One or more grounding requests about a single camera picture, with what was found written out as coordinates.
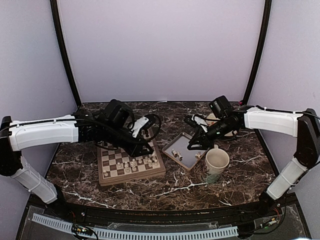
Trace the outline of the black front rail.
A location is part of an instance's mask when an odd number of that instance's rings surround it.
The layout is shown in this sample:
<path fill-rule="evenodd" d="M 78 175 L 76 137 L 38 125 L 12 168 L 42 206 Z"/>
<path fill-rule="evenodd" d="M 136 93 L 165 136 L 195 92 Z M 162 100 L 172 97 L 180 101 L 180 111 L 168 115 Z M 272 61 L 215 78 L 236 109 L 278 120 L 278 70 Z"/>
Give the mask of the black front rail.
<path fill-rule="evenodd" d="M 285 204 L 297 198 L 290 194 L 279 205 L 262 208 L 257 195 L 238 191 L 210 192 L 207 187 L 178 189 L 161 194 L 139 194 L 132 190 L 85 195 L 75 191 L 63 193 L 71 216 L 78 223 L 93 225 L 116 221 L 134 224 L 186 224 L 203 221 L 251 224 L 266 217 L 283 218 Z"/>

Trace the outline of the right black frame post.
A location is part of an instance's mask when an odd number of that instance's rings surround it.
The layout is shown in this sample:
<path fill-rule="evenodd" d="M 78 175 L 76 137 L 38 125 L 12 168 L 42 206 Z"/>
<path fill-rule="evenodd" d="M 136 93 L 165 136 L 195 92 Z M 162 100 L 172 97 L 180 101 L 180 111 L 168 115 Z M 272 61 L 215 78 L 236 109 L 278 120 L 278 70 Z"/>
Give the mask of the right black frame post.
<path fill-rule="evenodd" d="M 250 75 L 248 78 L 248 82 L 246 85 L 246 89 L 243 95 L 242 103 L 246 105 L 251 97 L 253 87 L 256 81 L 256 77 L 258 74 L 264 46 L 265 46 L 265 40 L 267 36 L 268 26 L 269 26 L 269 20 L 271 15 L 271 9 L 272 9 L 272 0 L 265 0 L 264 1 L 264 8 L 263 8 L 263 15 L 261 20 L 261 26 L 260 26 L 260 32 L 258 36 L 256 51 L 252 63 L 252 68 L 250 71 Z"/>

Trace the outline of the black frame post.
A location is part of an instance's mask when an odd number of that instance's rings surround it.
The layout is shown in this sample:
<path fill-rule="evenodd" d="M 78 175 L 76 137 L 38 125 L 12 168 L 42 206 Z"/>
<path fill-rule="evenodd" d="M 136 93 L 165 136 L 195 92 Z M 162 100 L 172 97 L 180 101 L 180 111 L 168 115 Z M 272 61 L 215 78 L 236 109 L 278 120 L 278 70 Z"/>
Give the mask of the black frame post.
<path fill-rule="evenodd" d="M 69 56 L 67 53 L 67 48 L 66 48 L 66 43 L 65 43 L 65 39 L 64 39 L 61 18 L 60 18 L 58 1 L 57 0 L 50 0 L 49 2 L 50 2 L 51 14 L 52 14 L 52 19 L 53 19 L 53 24 L 54 24 L 55 35 L 56 35 L 62 63 L 64 66 L 65 74 L 66 74 L 66 77 L 68 80 L 68 84 L 69 84 L 74 102 L 77 107 L 80 107 L 82 105 L 82 101 L 81 101 L 80 94 L 79 94 L 79 91 L 76 86 L 76 81 L 75 81 L 75 78 L 73 75 L 72 67 L 71 67 Z"/>
<path fill-rule="evenodd" d="M 268 26 L 269 26 L 269 20 L 271 15 L 271 9 L 272 9 L 272 0 L 265 0 L 264 1 L 264 8 L 263 8 L 263 15 L 261 20 L 261 26 L 260 26 L 260 32 L 258 36 L 256 51 L 252 63 L 252 68 L 250 71 L 250 75 L 248 78 L 248 82 L 246 85 L 246 89 L 243 95 L 242 103 L 246 105 L 251 97 L 253 87 L 256 81 L 256 77 L 258 74 L 264 46 L 265 46 L 265 40 L 267 36 Z"/>

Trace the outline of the white chess piece tall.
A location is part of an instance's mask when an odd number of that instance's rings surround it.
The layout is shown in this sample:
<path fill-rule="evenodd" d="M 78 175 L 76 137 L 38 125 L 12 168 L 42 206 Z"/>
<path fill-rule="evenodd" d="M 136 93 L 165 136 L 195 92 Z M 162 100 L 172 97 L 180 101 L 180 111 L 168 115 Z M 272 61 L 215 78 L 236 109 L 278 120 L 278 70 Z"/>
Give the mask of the white chess piece tall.
<path fill-rule="evenodd" d="M 130 167 L 132 172 L 137 171 L 137 161 L 135 158 L 133 158 L 132 161 L 130 162 Z"/>

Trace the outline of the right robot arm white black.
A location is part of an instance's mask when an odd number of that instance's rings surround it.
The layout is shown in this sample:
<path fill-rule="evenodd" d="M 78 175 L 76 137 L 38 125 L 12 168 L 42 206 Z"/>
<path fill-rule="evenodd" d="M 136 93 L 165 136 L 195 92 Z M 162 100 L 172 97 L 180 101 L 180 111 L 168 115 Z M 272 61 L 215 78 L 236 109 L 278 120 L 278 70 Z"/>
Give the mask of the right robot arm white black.
<path fill-rule="evenodd" d="M 285 111 L 244 105 L 229 107 L 212 125 L 207 125 L 206 120 L 197 114 L 184 118 L 196 129 L 187 146 L 189 150 L 207 150 L 227 133 L 249 129 L 263 133 L 273 157 L 288 158 L 288 162 L 275 161 L 281 171 L 265 190 L 267 197 L 255 205 L 255 213 L 260 217 L 273 211 L 274 201 L 320 161 L 320 117 L 312 108 Z"/>

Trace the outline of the white bishop chess piece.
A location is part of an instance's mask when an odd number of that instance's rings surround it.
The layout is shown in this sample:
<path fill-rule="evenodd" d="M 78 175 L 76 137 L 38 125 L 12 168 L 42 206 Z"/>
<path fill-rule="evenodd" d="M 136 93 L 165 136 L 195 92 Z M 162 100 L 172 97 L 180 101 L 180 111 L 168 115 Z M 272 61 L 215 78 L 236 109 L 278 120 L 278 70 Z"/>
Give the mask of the white bishop chess piece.
<path fill-rule="evenodd" d="M 124 164 L 124 172 L 125 174 L 130 174 L 132 172 L 132 168 L 129 162 Z"/>

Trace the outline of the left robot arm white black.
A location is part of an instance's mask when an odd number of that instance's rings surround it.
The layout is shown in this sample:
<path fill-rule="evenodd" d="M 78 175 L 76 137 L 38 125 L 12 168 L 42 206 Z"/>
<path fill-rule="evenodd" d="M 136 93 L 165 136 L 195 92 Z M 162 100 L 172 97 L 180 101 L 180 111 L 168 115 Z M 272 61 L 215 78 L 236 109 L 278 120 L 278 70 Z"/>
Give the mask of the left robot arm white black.
<path fill-rule="evenodd" d="M 106 142 L 122 148 L 131 157 L 151 154 L 150 139 L 141 132 L 156 121 L 151 115 L 124 122 L 99 121 L 92 115 L 65 115 L 35 121 L 13 121 L 10 116 L 0 125 L 0 174 L 18 181 L 29 192 L 37 195 L 60 218 L 67 218 L 70 206 L 63 201 L 58 187 L 47 181 L 22 156 L 22 150 L 59 143 Z"/>

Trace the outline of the metal tray wood rim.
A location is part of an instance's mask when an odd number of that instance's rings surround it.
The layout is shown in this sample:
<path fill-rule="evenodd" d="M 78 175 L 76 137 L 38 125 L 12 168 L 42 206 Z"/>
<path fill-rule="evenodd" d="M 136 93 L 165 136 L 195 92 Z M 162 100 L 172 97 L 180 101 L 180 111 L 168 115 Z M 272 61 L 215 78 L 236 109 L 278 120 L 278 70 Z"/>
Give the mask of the metal tray wood rim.
<path fill-rule="evenodd" d="M 191 170 L 198 161 L 204 157 L 208 150 L 189 150 L 187 148 L 189 141 L 191 140 L 191 136 L 185 132 L 181 132 L 178 136 L 176 136 L 170 143 L 168 143 L 163 149 L 162 152 L 168 156 L 170 159 L 181 165 L 187 170 Z M 182 160 L 179 160 L 177 157 L 177 151 L 181 153 L 183 156 Z M 197 152 L 201 152 L 201 158 L 197 159 L 195 154 Z"/>

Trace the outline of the left black frame post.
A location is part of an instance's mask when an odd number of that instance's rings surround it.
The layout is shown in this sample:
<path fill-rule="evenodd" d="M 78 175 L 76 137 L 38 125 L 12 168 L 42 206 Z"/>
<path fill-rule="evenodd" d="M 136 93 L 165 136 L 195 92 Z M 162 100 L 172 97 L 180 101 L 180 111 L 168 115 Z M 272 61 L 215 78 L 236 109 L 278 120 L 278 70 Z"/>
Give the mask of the left black frame post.
<path fill-rule="evenodd" d="M 69 56 L 67 53 L 67 48 L 66 48 L 66 43 L 65 43 L 65 39 L 64 39 L 61 18 L 60 18 L 58 1 L 57 0 L 50 0 L 49 2 L 50 2 L 51 14 L 52 14 L 52 19 L 53 19 L 53 24 L 54 24 L 55 35 L 56 35 L 62 63 L 64 66 L 65 74 L 66 74 L 66 77 L 68 80 L 68 84 L 69 84 L 74 102 L 77 107 L 80 107 L 82 105 L 82 101 L 81 101 L 80 94 L 79 94 L 79 91 L 76 86 L 76 81 L 75 81 L 75 78 L 73 75 L 72 67 L 71 67 Z"/>

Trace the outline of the ceramic mug shell print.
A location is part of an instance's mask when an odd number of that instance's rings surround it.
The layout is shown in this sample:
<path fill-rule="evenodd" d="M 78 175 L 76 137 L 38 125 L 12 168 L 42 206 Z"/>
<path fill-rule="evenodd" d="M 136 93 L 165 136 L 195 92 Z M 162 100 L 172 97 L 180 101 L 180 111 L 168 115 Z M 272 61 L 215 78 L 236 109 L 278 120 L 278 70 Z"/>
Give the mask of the ceramic mug shell print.
<path fill-rule="evenodd" d="M 205 155 L 202 179 L 206 183 L 216 183 L 229 163 L 230 157 L 228 153 L 215 144 Z"/>

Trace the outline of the wooden chess board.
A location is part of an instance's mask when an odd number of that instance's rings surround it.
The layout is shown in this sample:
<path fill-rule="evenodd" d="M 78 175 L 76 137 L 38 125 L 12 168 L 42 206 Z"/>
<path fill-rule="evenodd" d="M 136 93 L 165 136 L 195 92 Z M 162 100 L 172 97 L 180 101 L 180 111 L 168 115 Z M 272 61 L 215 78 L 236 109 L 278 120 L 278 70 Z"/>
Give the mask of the wooden chess board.
<path fill-rule="evenodd" d="M 153 139 L 150 141 L 149 145 L 153 149 L 152 154 L 131 157 L 125 152 L 124 149 L 112 149 L 112 145 L 110 143 L 103 143 L 102 147 L 97 148 L 99 184 L 102 187 L 105 187 L 129 182 L 132 180 L 141 180 L 164 175 L 166 173 L 166 168 L 156 140 Z M 145 162 L 145 157 L 152 158 L 153 156 L 158 158 L 159 167 L 149 167 L 148 162 Z M 125 174 L 125 163 L 129 162 L 130 164 L 132 159 L 135 159 L 137 162 L 137 170 L 135 172 L 131 172 L 130 174 Z M 121 168 L 118 168 L 118 163 L 122 163 Z M 103 170 L 109 172 L 108 177 L 104 177 Z"/>

